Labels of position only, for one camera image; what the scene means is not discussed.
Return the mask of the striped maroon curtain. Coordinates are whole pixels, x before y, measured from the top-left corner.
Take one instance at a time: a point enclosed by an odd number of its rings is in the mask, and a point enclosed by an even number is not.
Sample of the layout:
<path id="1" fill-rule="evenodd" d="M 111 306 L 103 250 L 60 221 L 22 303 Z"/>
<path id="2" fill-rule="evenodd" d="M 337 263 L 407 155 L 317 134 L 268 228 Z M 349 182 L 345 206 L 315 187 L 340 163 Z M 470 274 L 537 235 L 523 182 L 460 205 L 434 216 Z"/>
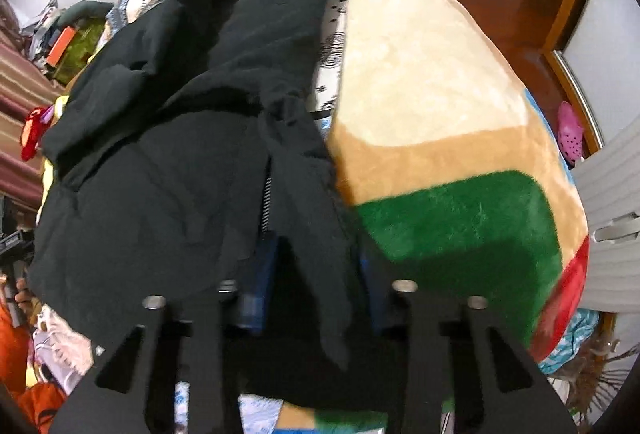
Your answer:
<path id="1" fill-rule="evenodd" d="M 60 91 L 25 57 L 25 48 L 14 11 L 1 0 L 1 193 L 35 212 L 42 196 L 42 160 L 22 160 L 21 136 L 32 109 L 47 107 Z"/>

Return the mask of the green orange clutter pile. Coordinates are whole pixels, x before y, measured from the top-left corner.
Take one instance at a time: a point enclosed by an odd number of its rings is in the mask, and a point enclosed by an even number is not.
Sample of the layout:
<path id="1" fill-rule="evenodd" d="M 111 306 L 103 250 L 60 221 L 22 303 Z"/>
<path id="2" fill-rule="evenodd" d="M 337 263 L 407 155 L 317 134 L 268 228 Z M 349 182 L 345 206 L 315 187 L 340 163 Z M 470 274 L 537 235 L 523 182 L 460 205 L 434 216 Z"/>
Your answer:
<path id="1" fill-rule="evenodd" d="M 88 64 L 113 3 L 80 1 L 69 8 L 50 0 L 20 29 L 25 56 L 49 80 L 67 85 Z"/>

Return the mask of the red plush toy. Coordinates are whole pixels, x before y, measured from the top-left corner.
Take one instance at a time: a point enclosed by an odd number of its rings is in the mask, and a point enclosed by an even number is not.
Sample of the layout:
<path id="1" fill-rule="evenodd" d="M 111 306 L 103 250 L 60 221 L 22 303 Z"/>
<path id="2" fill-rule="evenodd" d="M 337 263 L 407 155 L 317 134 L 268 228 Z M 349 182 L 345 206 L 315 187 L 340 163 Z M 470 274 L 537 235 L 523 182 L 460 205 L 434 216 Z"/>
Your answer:
<path id="1" fill-rule="evenodd" d="M 50 128 L 54 116 L 54 107 L 36 107 L 26 116 L 21 136 L 21 159 L 32 160 L 44 133 Z"/>

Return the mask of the beige green plush blanket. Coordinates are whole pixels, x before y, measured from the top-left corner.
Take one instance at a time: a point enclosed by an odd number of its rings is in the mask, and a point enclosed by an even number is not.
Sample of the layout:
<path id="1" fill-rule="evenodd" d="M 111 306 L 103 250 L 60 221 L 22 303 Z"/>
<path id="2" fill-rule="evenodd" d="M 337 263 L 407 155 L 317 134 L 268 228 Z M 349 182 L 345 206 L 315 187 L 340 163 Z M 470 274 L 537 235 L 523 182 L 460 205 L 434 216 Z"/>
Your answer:
<path id="1" fill-rule="evenodd" d="M 536 360 L 585 285 L 587 220 L 544 114 L 457 0 L 348 0 L 338 188 L 402 272 L 487 298 Z"/>

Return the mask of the white slatted cabinet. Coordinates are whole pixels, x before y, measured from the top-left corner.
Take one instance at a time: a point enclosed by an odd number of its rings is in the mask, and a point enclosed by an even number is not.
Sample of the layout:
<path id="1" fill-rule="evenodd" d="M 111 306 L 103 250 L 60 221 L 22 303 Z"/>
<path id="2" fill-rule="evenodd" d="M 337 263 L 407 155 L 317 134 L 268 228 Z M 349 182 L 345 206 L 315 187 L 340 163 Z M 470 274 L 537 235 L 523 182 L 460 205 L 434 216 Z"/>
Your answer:
<path id="1" fill-rule="evenodd" d="M 609 313 L 639 311 L 640 125 L 574 167 L 588 220 L 589 261 L 580 305 Z"/>

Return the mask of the pink croc shoe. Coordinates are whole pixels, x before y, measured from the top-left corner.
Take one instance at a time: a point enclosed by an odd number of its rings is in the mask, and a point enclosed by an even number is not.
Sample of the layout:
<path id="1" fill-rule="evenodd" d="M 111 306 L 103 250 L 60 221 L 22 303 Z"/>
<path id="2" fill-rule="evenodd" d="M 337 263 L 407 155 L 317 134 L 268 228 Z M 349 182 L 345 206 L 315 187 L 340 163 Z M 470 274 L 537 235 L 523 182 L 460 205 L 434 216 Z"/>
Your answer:
<path id="1" fill-rule="evenodd" d="M 584 128 L 572 105 L 568 102 L 562 102 L 559 105 L 556 141 L 560 153 L 570 166 L 574 166 L 579 160 L 582 160 Z"/>

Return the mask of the large black garment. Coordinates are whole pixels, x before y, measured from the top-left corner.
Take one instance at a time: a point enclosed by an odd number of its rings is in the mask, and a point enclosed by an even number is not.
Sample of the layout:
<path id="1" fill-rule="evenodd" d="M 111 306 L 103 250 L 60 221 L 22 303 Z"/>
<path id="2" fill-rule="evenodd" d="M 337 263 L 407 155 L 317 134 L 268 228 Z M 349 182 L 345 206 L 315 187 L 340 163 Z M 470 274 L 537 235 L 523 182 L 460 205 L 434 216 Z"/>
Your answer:
<path id="1" fill-rule="evenodd" d="M 163 0 L 81 73 L 44 135 L 54 181 L 30 285 L 114 344 L 158 294 L 182 301 L 277 241 L 248 386 L 316 409 L 382 411 L 397 381 L 364 280 L 376 253 L 336 189 L 306 101 L 327 0 Z"/>

